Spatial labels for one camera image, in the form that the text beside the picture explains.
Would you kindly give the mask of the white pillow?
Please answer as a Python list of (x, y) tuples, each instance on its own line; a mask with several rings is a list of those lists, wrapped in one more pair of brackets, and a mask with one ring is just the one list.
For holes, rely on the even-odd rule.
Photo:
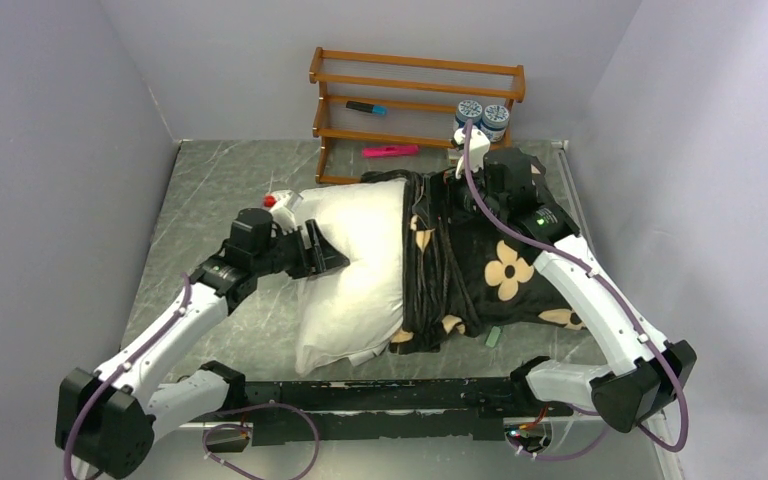
[(380, 355), (403, 322), (402, 179), (304, 190), (298, 220), (313, 219), (349, 264), (300, 282), (295, 370)]

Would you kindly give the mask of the black pillowcase with beige flowers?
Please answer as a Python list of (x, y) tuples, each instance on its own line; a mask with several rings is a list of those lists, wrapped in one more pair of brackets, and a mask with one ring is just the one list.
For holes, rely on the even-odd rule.
[(364, 183), (404, 183), (403, 321), (388, 349), (436, 352), (453, 333), (476, 337), (518, 322), (580, 331), (585, 324), (529, 259), (533, 248), (506, 238), (483, 215), (428, 230), (412, 208), (422, 177), (408, 170), (367, 172)]

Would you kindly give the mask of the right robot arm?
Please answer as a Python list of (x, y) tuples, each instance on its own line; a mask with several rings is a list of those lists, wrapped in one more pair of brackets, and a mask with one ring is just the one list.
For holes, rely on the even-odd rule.
[(596, 340), (607, 363), (574, 365), (551, 359), (527, 363), (509, 392), (513, 408), (532, 415), (547, 402), (591, 409), (611, 428), (627, 433), (672, 402), (679, 406), (677, 452), (689, 432), (683, 387), (697, 356), (685, 341), (671, 342), (632, 307), (601, 269), (576, 222), (557, 203), (509, 208), (497, 180), (478, 177), (476, 155), (463, 155), (464, 178), (477, 209), (508, 237), (539, 249), (532, 264), (564, 297)]

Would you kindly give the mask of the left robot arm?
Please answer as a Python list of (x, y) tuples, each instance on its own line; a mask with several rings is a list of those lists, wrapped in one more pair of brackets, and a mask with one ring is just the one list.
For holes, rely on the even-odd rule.
[(241, 210), (219, 250), (183, 277), (183, 288), (136, 340), (92, 371), (72, 370), (61, 382), (55, 443), (66, 479), (77, 464), (123, 479), (153, 444), (205, 414), (237, 418), (250, 408), (243, 373), (211, 361), (183, 383), (162, 380), (199, 339), (228, 318), (260, 278), (284, 273), (306, 279), (349, 266), (347, 256), (314, 220), (293, 225), (263, 208)]

